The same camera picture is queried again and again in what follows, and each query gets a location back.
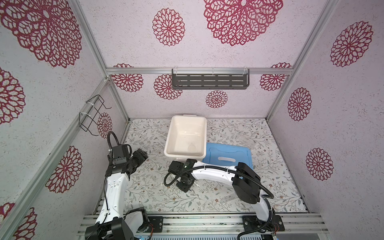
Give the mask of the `white plastic storage bin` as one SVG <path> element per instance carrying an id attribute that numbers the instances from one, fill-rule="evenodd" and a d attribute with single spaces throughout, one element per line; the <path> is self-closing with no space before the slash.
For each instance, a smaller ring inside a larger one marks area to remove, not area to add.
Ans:
<path id="1" fill-rule="evenodd" d="M 164 154 L 172 160 L 202 161 L 207 153 L 207 119 L 205 117 L 183 115 L 173 116 L 169 126 Z M 190 155 L 188 146 L 193 143 L 198 154 Z"/>

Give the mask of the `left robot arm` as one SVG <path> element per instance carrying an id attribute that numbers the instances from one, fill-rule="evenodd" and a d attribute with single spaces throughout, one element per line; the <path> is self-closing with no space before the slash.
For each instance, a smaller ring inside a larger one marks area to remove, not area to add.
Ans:
<path id="1" fill-rule="evenodd" d="M 116 134 L 107 134 L 109 146 L 108 168 L 105 173 L 102 210 L 96 223 L 87 227 L 86 240 L 136 240 L 137 232 L 153 231 L 143 207 L 124 212 L 124 199 L 131 175 L 148 159 L 142 149 L 132 150 L 120 144 Z"/>

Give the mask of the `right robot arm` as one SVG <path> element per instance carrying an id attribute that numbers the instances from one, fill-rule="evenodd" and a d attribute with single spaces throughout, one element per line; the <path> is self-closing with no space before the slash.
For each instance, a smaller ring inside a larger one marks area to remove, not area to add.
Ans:
<path id="1" fill-rule="evenodd" d="M 164 185 L 176 184 L 187 193 L 197 180 L 209 180 L 232 187 L 236 196 L 250 204 L 256 213 L 255 220 L 249 220 L 250 227 L 238 234 L 237 239 L 253 233 L 265 233 L 276 230 L 279 226 L 275 210 L 269 200 L 275 198 L 273 193 L 261 183 L 261 177 L 247 164 L 237 166 L 217 166 L 201 161 L 187 159 L 185 162 L 172 161 L 164 177 Z"/>

